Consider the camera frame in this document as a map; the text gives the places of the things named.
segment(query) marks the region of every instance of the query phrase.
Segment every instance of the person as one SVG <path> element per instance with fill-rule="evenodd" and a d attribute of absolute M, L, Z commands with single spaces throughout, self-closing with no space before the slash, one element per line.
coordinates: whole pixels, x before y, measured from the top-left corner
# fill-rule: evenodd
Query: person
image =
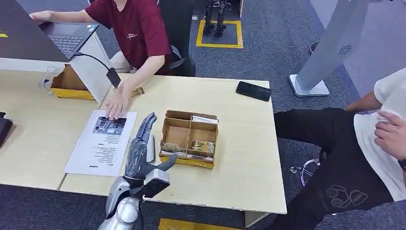
<path fill-rule="evenodd" d="M 345 109 L 274 115 L 276 134 L 327 152 L 303 190 L 266 229 L 312 230 L 323 216 L 406 199 L 406 68 Z M 356 114 L 374 111 L 368 114 Z"/>
<path fill-rule="evenodd" d="M 131 91 L 156 72 L 164 72 L 171 49 L 159 7 L 154 0 L 95 0 L 78 12 L 42 11 L 31 13 L 34 20 L 72 23 L 98 22 L 113 28 L 121 51 L 111 59 L 117 72 L 134 75 L 123 80 L 107 102 L 106 117 L 117 119 L 126 112 Z"/>

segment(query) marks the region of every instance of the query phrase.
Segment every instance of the printed graphic on pants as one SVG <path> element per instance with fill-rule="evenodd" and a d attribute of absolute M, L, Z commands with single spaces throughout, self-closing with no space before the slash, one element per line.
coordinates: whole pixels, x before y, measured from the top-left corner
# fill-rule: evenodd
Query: printed graphic on pants
<path fill-rule="evenodd" d="M 326 190 L 326 195 L 331 198 L 331 205 L 337 208 L 346 208 L 350 204 L 358 206 L 368 199 L 368 195 L 359 190 L 348 194 L 344 187 L 336 184 Z"/>

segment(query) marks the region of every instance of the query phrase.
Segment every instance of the laptop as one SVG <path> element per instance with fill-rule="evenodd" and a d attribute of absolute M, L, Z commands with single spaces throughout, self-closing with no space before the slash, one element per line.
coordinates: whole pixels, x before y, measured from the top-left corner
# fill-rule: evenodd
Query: laptop
<path fill-rule="evenodd" d="M 68 63 L 94 33 L 93 23 L 38 23 L 16 0 L 0 0 L 0 58 Z"/>

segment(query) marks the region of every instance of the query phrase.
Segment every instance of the laptop keyboard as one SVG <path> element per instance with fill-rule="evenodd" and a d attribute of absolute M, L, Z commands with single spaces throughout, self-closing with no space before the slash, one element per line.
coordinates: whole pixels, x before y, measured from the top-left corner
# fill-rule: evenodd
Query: laptop keyboard
<path fill-rule="evenodd" d="M 62 53 L 69 54 L 73 52 L 85 38 L 80 36 L 66 36 L 58 38 L 50 37 L 50 39 Z"/>

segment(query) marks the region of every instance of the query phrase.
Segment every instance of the wooden table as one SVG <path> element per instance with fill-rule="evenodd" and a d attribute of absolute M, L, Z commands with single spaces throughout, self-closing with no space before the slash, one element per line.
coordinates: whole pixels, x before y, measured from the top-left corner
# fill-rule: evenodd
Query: wooden table
<path fill-rule="evenodd" d="M 267 81 L 247 82 L 269 87 Z M 143 86 L 146 93 L 129 109 L 138 112 L 130 139 L 142 120 L 155 112 L 158 120 L 151 133 L 156 154 L 167 110 L 212 114 L 220 121 L 214 169 L 175 165 L 169 170 L 170 186 L 154 200 L 254 211 L 247 212 L 247 226 L 268 213 L 286 214 L 272 104 L 236 94 L 237 84 L 238 80 L 155 76 Z M 106 196 L 114 180 L 68 174 L 61 190 Z"/>
<path fill-rule="evenodd" d="M 0 148 L 0 184 L 58 189 L 95 101 L 58 99 L 43 72 L 0 70 L 0 111 L 14 122 Z"/>

